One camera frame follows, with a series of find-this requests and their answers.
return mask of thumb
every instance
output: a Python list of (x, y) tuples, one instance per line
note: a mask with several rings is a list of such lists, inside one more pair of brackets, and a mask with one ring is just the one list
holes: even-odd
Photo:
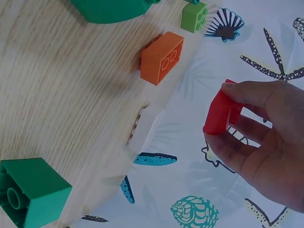
[(223, 83), (222, 91), (232, 100), (242, 104), (251, 104), (265, 108), (267, 100), (271, 95), (282, 88), (286, 83), (282, 81), (273, 82), (251, 82), (245, 81), (238, 84)]

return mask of white block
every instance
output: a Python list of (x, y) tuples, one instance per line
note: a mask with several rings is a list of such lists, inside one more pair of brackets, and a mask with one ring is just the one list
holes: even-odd
[(133, 130), (133, 136), (129, 140), (128, 147), (130, 150), (140, 154), (147, 149), (163, 114), (164, 110), (155, 105), (148, 106), (141, 110), (141, 116), (136, 128)]

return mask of finger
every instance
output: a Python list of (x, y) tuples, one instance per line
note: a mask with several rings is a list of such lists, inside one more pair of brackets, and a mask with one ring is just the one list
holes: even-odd
[(222, 135), (205, 134), (212, 151), (233, 171), (241, 173), (245, 160), (255, 147), (245, 145), (228, 132)]
[(222, 91), (235, 102), (265, 108), (272, 94), (284, 85), (281, 81), (223, 83)]
[(252, 111), (254, 114), (258, 115), (259, 117), (262, 117), (264, 120), (269, 120), (268, 114), (266, 112), (266, 109), (260, 108), (255, 105), (245, 104), (244, 107), (250, 111)]
[(243, 115), (240, 115), (237, 124), (233, 127), (241, 132), (246, 138), (251, 139), (260, 145), (271, 130), (269, 127)]

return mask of plastic toy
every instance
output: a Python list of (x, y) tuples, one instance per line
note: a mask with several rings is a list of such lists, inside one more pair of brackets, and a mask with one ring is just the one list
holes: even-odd
[(208, 9), (205, 3), (199, 2), (197, 5), (189, 3), (182, 10), (181, 28), (195, 33), (200, 31), (206, 24)]
[(183, 44), (172, 32), (157, 36), (140, 52), (141, 78), (157, 86), (180, 60)]
[(0, 163), (0, 206), (18, 228), (57, 220), (72, 186), (42, 158)]
[[(235, 83), (229, 79), (225, 82)], [(220, 90), (211, 102), (203, 132), (225, 133), (229, 124), (237, 124), (242, 108), (243, 104), (234, 102)]]
[(139, 112), (134, 129), (128, 142), (129, 149), (140, 154), (149, 146), (155, 130), (162, 120), (164, 110), (152, 105)]
[(71, 0), (88, 22), (110, 24), (138, 17), (161, 0)]
[(195, 5), (199, 4), (199, 2), (200, 2), (200, 0), (184, 0), (184, 1), (190, 2)]

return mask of green plastic object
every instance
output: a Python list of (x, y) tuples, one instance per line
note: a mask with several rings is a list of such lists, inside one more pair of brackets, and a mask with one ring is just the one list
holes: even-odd
[(181, 28), (192, 33), (200, 31), (207, 22), (207, 14), (205, 3), (200, 2), (198, 5), (189, 3), (182, 11)]
[(42, 158), (0, 163), (0, 206), (18, 228), (59, 219), (72, 186)]
[(200, 0), (184, 0), (184, 1), (190, 2), (190, 3), (194, 4), (194, 5), (197, 5), (200, 2)]
[(71, 0), (88, 22), (110, 24), (138, 17), (161, 0)]

